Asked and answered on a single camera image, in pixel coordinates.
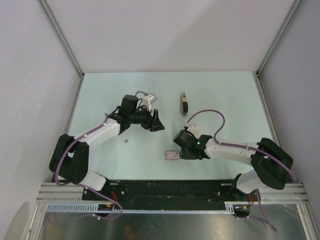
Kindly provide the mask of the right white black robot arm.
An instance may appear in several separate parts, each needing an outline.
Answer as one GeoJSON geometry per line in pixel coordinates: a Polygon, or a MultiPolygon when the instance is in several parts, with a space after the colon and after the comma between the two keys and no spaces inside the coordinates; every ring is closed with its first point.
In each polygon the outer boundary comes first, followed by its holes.
{"type": "Polygon", "coordinates": [[[260,188],[283,190],[293,179],[293,159],[269,138],[258,142],[236,144],[216,140],[211,135],[196,137],[187,129],[180,130],[173,142],[181,148],[184,160],[224,159],[251,166],[247,173],[239,173],[230,188],[231,196],[242,201],[260,188]]]}

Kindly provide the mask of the beige black handled stapler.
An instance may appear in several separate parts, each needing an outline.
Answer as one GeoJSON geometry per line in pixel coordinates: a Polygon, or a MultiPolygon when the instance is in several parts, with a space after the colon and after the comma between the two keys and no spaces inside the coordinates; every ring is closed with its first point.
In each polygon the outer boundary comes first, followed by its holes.
{"type": "Polygon", "coordinates": [[[189,113],[189,105],[188,105],[187,95],[185,92],[183,92],[180,95],[180,112],[184,118],[186,118],[189,113]]]}

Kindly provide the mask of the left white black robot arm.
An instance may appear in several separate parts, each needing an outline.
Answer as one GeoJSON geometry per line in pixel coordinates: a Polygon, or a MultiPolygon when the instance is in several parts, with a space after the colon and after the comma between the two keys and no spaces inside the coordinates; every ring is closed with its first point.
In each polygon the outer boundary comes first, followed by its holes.
{"type": "Polygon", "coordinates": [[[122,134],[131,125],[140,125],[150,132],[163,131],[165,126],[159,119],[159,111],[152,108],[157,99],[153,93],[145,93],[142,98],[127,94],[114,111],[105,115],[100,125],[83,134],[61,135],[49,163],[55,183],[58,186],[81,185],[93,189],[98,199],[107,199],[111,188],[106,184],[106,177],[89,168],[90,151],[122,134]]]}

